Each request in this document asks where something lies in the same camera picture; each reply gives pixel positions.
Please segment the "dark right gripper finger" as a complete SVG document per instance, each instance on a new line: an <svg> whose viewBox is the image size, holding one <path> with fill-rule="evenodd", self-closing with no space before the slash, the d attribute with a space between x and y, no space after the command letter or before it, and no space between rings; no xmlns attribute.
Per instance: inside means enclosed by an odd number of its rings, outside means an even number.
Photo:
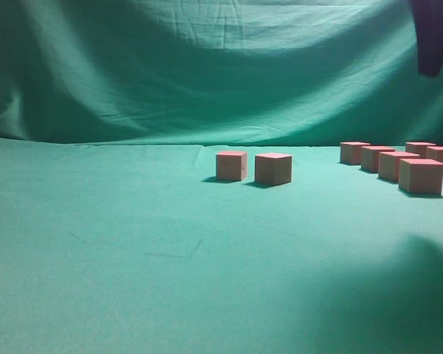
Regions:
<svg viewBox="0 0 443 354"><path fill-rule="evenodd" d="M443 66L443 0L409 1L416 30L418 72L437 77Z"/></svg>

